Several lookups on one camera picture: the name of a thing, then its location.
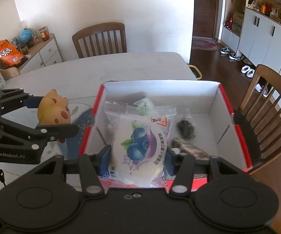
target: toy with brown spots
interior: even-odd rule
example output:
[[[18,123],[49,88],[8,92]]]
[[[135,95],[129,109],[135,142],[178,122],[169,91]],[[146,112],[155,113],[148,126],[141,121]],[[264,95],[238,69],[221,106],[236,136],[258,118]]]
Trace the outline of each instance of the toy with brown spots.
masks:
[[[68,102],[69,100],[58,95],[56,90],[48,92],[41,100],[37,110],[39,124],[41,126],[69,124],[71,115]]]

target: blueberry illustration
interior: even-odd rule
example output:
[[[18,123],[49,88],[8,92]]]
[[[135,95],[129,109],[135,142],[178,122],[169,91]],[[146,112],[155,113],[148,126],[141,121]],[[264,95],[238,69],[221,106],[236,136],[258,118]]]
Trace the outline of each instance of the blueberry illustration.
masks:
[[[144,136],[143,138],[140,139],[140,141],[138,142],[138,147],[141,153],[146,154],[149,148],[149,141],[147,136]]]
[[[133,161],[141,161],[144,159],[145,154],[141,153],[138,144],[131,144],[127,149],[127,156]]]
[[[145,129],[137,128],[133,131],[132,137],[133,137],[134,141],[138,143],[139,140],[146,135],[147,134],[146,134]]]

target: glass jar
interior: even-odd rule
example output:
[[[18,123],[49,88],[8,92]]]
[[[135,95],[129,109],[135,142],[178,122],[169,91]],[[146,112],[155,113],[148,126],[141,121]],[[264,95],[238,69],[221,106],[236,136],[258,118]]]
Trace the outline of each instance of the glass jar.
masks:
[[[41,34],[41,37],[42,37],[43,41],[49,40],[49,34],[46,31],[46,27],[41,28],[39,31],[40,31],[40,34]]]

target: orange snack bag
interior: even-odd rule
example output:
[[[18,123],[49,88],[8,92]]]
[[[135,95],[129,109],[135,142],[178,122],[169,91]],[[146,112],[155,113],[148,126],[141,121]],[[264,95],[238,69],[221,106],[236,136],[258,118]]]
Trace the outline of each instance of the orange snack bag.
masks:
[[[8,40],[0,40],[0,59],[10,67],[21,66],[27,60]]]

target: red and white box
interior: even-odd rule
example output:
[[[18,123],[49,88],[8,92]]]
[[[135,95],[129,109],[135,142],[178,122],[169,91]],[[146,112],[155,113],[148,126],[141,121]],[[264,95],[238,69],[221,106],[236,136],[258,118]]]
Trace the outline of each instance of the red and white box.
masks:
[[[212,81],[142,80],[102,84],[92,110],[95,122],[93,127],[88,127],[85,131],[80,154],[98,153],[105,143],[112,143],[112,134],[107,128],[109,122],[103,109],[104,102],[132,105],[144,97],[148,97],[155,106],[176,106],[177,115],[170,141],[180,137],[176,123],[186,114],[186,108],[189,108],[196,125],[196,136],[189,142],[209,155],[226,159],[242,170],[252,168],[246,142],[239,126],[233,123],[233,108],[223,86]],[[193,189],[204,183],[205,179],[195,180]]]

